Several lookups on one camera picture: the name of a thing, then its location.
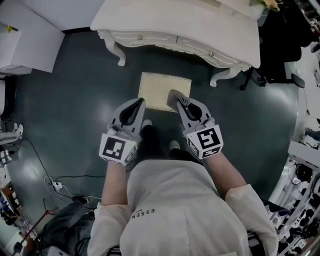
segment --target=white t-shirt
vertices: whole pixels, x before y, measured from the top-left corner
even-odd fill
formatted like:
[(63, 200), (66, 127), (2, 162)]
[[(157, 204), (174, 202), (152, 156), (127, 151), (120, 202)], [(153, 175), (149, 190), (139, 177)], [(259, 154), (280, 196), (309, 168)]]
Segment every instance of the white t-shirt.
[(266, 255), (278, 237), (250, 185), (230, 189), (225, 200), (200, 164), (146, 160), (131, 172), (128, 205), (98, 205), (89, 256), (119, 246), (123, 256), (250, 256), (247, 231), (257, 233)]

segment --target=curved table leg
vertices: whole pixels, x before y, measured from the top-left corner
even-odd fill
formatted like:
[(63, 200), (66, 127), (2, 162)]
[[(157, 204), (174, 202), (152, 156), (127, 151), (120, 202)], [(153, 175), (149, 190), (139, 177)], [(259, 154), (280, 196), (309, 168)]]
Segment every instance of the curved table leg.
[(126, 55), (125, 53), (117, 46), (116, 41), (110, 35), (108, 30), (98, 30), (98, 35), (101, 39), (104, 40), (106, 48), (109, 52), (120, 58), (118, 65), (123, 67), (126, 64)]
[(246, 71), (249, 68), (250, 68), (249, 65), (244, 65), (243, 63), (239, 63), (239, 64), (227, 69), (226, 71), (217, 73), (211, 78), (210, 86), (211, 87), (216, 87), (217, 86), (217, 80), (225, 80), (225, 79), (234, 78), (241, 71)]

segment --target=black chair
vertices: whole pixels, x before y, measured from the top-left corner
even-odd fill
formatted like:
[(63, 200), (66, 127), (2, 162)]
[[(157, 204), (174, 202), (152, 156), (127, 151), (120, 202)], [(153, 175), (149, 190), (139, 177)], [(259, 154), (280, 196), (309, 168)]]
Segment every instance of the black chair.
[[(305, 87), (305, 82), (295, 74), (287, 79), (285, 63), (301, 59), (301, 47), (307, 47), (317, 41), (309, 22), (302, 14), (294, 0), (284, 0), (279, 5), (280, 11), (269, 11), (263, 24), (259, 27), (260, 44), (259, 68), (255, 69), (260, 77), (257, 79), (262, 87), (266, 83), (295, 84)], [(244, 91), (248, 85), (254, 68), (251, 67), (240, 89)]]

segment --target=dark green floor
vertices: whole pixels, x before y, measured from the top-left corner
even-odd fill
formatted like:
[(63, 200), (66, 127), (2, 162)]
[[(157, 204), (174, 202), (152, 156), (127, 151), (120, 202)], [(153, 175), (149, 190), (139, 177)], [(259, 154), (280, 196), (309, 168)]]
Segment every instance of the dark green floor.
[[(244, 74), (212, 88), (210, 77), (219, 70), (200, 58), (150, 46), (123, 50), (127, 63), (120, 67), (95, 32), (66, 35), (53, 73), (33, 70), (17, 79), (12, 118), (24, 124), (24, 136), (33, 142), (49, 175), (104, 175), (106, 162), (98, 156), (101, 134), (113, 110), (138, 96), (142, 72), (153, 72), (192, 80), (190, 96), (205, 103), (220, 125), (224, 154), (268, 198), (288, 156), (298, 89), (287, 84), (260, 88), (251, 81), (247, 91), (240, 91)], [(158, 127), (163, 147), (181, 137), (178, 114), (148, 109), (145, 117)], [(51, 206), (63, 206), (47, 191), (45, 172), (27, 141), (8, 169), (32, 222), (44, 211), (43, 198)], [(104, 183), (103, 178), (62, 181), (73, 193), (98, 197)]]

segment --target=white table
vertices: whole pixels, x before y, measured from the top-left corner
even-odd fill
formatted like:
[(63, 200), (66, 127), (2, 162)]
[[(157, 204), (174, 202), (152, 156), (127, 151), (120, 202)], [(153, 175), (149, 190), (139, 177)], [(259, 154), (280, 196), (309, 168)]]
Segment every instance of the white table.
[[(242, 3), (241, 12), (232, 5)], [(106, 0), (94, 18), (107, 49), (124, 66), (126, 56), (117, 43), (126, 47), (155, 45), (198, 55), (217, 68), (217, 80), (230, 79), (251, 66), (260, 66), (257, 21), (251, 20), (248, 0)]]

